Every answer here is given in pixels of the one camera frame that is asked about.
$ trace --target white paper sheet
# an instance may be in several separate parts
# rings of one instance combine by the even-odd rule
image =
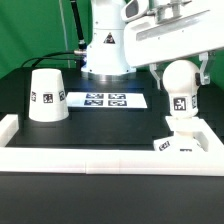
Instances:
[[[147,108],[141,93],[69,92],[68,107]]]

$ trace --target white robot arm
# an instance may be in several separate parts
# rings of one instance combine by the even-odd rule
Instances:
[[[92,41],[87,47],[87,64],[83,76],[101,81],[119,80],[136,71],[124,55],[125,22],[121,19],[124,0],[91,0],[93,14]]]
[[[171,62],[163,75],[169,94],[171,117],[166,117],[174,136],[154,141],[154,148],[163,151],[193,151],[224,149],[223,144],[197,112],[197,90],[210,83],[207,70],[214,60],[214,50],[224,48],[224,14],[220,1],[214,0],[154,0],[151,10],[145,1],[132,0],[122,10],[129,22],[124,30],[127,62],[133,67],[149,65],[158,88],[162,77],[158,63]],[[178,60],[199,55],[200,69],[192,62]]]

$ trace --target cable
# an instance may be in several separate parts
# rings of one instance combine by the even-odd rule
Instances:
[[[33,61],[33,60],[45,60],[45,59],[50,59],[50,60],[70,60],[70,61],[74,61],[75,58],[52,58],[52,57],[37,57],[37,58],[30,58],[28,60],[26,60],[25,62],[23,62],[23,64],[20,66],[21,68],[24,67],[25,64],[27,64],[28,62],[30,61]]]
[[[45,57],[52,57],[52,56],[58,56],[58,55],[65,55],[65,54],[73,54],[74,55],[74,51],[61,51],[61,52],[55,52],[55,53],[51,53],[51,54],[46,54],[42,57],[39,57],[39,59],[37,59],[36,62],[34,62],[31,67],[36,67],[36,65],[38,65],[42,60],[44,60]]]
[[[80,20],[80,16],[79,16],[79,10],[78,10],[78,5],[76,0],[70,0],[71,2],[71,6],[72,6],[72,10],[73,10],[73,15],[74,15],[74,19],[75,19],[75,24],[76,24],[76,29],[77,29],[77,35],[78,35],[78,39],[79,39],[79,49],[86,49],[86,43],[84,40],[84,35],[83,35],[83,31],[82,31],[82,25],[81,25],[81,20]]]

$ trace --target white cup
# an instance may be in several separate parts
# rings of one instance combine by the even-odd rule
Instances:
[[[52,122],[68,117],[61,71],[43,68],[32,72],[29,118]]]

